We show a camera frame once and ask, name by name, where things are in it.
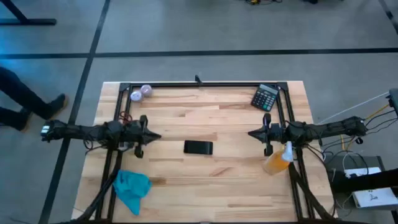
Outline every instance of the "wooden tabletop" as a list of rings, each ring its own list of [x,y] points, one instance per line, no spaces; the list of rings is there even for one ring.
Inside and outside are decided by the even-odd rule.
[[[312,123],[303,82],[288,82],[288,85],[295,119]],[[118,90],[118,82],[103,84],[95,124],[113,120]],[[264,115],[250,105],[255,90],[254,87],[154,88],[152,98],[132,103],[129,112],[132,117],[138,119],[146,114],[148,128],[161,134],[162,139],[144,146],[143,159],[136,158],[132,151],[124,153],[121,169],[147,175],[153,187],[141,200],[139,216],[117,199],[113,221],[296,221],[289,172],[273,176],[265,173],[261,167],[266,159],[265,145],[247,134],[261,127]],[[279,123],[276,106],[271,115],[272,122]],[[184,140],[212,141],[213,155],[184,154]],[[280,148],[277,142],[272,144],[274,150]],[[304,150],[303,154],[310,189],[331,211],[333,197],[325,169],[311,152]],[[87,155],[73,218],[98,193],[105,157],[104,149]],[[109,193],[104,201],[104,217],[108,197]],[[306,212],[303,195],[301,198]]]

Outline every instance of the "blue cloth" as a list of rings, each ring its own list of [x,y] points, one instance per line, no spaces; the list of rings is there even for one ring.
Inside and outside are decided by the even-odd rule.
[[[140,199],[148,194],[152,183],[144,174],[119,170],[113,186],[120,200],[133,214],[139,215]]]

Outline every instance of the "concrete floor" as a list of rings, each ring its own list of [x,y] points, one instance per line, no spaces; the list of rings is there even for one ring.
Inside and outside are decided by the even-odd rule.
[[[86,58],[12,59],[19,54],[88,53],[105,0],[13,0],[28,17],[54,17],[54,27],[0,27],[0,65],[16,72],[45,101],[73,101]],[[393,15],[398,4],[386,1]],[[178,50],[351,49],[398,47],[378,1],[299,0],[250,6],[239,0],[111,0],[96,52]],[[0,6],[0,16],[12,15]],[[303,80],[315,122],[398,87],[398,51],[379,54],[94,58],[77,124],[91,125],[105,81]],[[72,103],[58,117],[67,121]],[[383,98],[336,117],[366,116]],[[19,105],[0,93],[0,106]],[[28,132],[0,128],[0,222],[37,223],[61,142],[40,141],[43,120]],[[352,150],[396,168],[398,126],[366,137]],[[72,141],[50,223],[70,219],[85,148]],[[345,220],[393,223],[389,212],[355,210]]]

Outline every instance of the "smartphone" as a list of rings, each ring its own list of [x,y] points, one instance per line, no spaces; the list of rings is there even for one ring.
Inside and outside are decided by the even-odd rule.
[[[209,141],[185,140],[184,153],[213,155],[213,143]]]

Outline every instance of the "person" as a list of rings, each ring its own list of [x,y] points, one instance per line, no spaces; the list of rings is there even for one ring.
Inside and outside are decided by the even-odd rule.
[[[18,131],[25,131],[32,113],[45,120],[52,119],[68,103],[65,94],[59,95],[50,103],[43,102],[40,97],[19,80],[14,72],[3,67],[0,67],[0,91],[3,91],[23,107],[20,112],[0,107],[0,123]]]

